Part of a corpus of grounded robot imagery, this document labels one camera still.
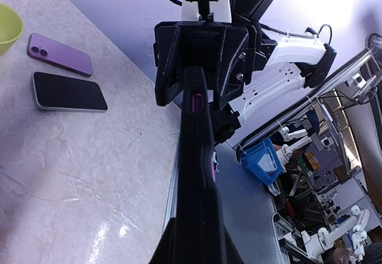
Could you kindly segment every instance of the smartphone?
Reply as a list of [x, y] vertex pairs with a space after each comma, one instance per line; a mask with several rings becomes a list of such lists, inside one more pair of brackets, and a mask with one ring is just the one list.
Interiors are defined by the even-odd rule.
[[33, 95], [40, 110], [68, 112], [105, 112], [107, 104], [95, 82], [35, 72]]
[[88, 54], [37, 33], [30, 36], [27, 54], [82, 76], [90, 77], [93, 74]]

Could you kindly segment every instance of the phone camera lens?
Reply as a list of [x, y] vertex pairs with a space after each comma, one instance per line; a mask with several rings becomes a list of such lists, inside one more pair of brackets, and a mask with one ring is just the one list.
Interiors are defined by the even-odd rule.
[[48, 52], [46, 52], [44, 49], [43, 50], [40, 50], [40, 55], [42, 57], [46, 57], [48, 55]]
[[38, 53], [38, 51], [40, 51], [39, 48], [37, 48], [36, 46], [33, 46], [31, 50], [33, 53]]

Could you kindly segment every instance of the black smartphone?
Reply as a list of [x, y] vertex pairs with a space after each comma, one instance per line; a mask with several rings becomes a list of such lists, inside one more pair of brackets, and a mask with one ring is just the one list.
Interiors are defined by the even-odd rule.
[[95, 82], [35, 72], [32, 87], [36, 107], [40, 110], [107, 111], [101, 88]]

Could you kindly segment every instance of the purple cover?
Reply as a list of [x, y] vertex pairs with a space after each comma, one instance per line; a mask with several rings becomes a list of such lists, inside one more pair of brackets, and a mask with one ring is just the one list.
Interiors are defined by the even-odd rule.
[[88, 54], [37, 33], [30, 36], [27, 54], [31, 58], [86, 77], [93, 74]]

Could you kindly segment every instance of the white table surface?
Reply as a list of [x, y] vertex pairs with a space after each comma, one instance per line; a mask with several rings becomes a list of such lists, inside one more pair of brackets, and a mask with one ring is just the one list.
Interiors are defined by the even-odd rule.
[[[0, 2], [25, 25], [0, 57], [0, 263], [148, 263], [179, 108], [158, 107], [154, 84], [68, 0]], [[37, 110], [33, 72], [86, 78], [29, 58], [34, 32], [91, 56], [106, 113]]]

